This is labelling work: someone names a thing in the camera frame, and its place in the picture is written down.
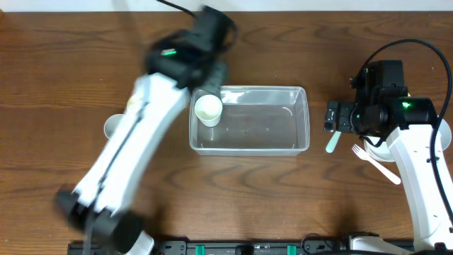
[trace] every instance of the rectangular tray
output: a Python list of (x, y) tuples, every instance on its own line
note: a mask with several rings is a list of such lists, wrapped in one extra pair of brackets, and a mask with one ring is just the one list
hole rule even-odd
[(293, 86), (223, 86), (223, 111), (215, 127), (203, 125), (195, 102), (208, 93), (194, 91), (189, 140), (200, 155), (296, 156), (310, 143), (305, 90)]

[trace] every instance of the white plastic fork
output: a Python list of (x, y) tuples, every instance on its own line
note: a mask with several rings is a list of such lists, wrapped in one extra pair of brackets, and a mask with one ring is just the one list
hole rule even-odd
[(380, 170), (381, 173), (383, 173), (383, 175), (385, 175), (385, 177), (387, 177), (392, 183), (395, 183), (396, 185), (399, 185), (401, 183), (401, 179), (396, 174), (392, 173), (390, 170), (371, 158), (366, 151), (359, 147), (359, 145), (354, 144), (354, 146), (352, 146), (352, 150), (360, 159), (367, 160), (371, 164), (373, 164), (373, 166), (378, 168), (378, 170)]

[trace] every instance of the white wall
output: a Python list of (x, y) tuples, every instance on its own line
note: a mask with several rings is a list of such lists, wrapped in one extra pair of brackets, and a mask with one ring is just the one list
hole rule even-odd
[[(0, 0), (3, 11), (174, 11), (154, 0)], [(453, 0), (169, 0), (191, 10), (220, 11), (453, 11)]]

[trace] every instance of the wooden tabletop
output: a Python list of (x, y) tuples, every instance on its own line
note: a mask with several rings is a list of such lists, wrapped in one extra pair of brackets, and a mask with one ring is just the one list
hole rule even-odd
[[(350, 149), (333, 154), (323, 131), (327, 101), (351, 101), (348, 78), (378, 47), (426, 39), (453, 61), (451, 13), (228, 13), (240, 28), (226, 56), (231, 85), (301, 86), (311, 144), (298, 157), (200, 157), (188, 142), (188, 111), (171, 126), (140, 183), (133, 210), (152, 234), (197, 239), (301, 239), (372, 231), (413, 235), (403, 186), (395, 186)], [(148, 45), (191, 19), (135, 13)], [(6, 13), (0, 20), (0, 254), (65, 254), (69, 229), (53, 206), (62, 184), (75, 185), (106, 139), (103, 124), (121, 113), (142, 60), (119, 13)], [(398, 45), (376, 59), (403, 60), (413, 96), (439, 111), (445, 70), (429, 49)], [(453, 123), (453, 110), (446, 120)], [(453, 169), (453, 150), (445, 151)], [(398, 173), (395, 163), (385, 164)]]

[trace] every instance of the green light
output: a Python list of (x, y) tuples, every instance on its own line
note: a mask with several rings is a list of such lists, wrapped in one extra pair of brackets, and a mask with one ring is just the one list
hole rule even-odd
[(407, 109), (409, 106), (411, 106), (410, 103), (408, 103), (408, 102), (403, 102), (403, 107), (404, 107), (405, 109)]
[(163, 55), (163, 56), (169, 56), (169, 55), (174, 55), (174, 54), (176, 54), (176, 51), (175, 51), (175, 50), (168, 51), (168, 52), (162, 52), (162, 55)]

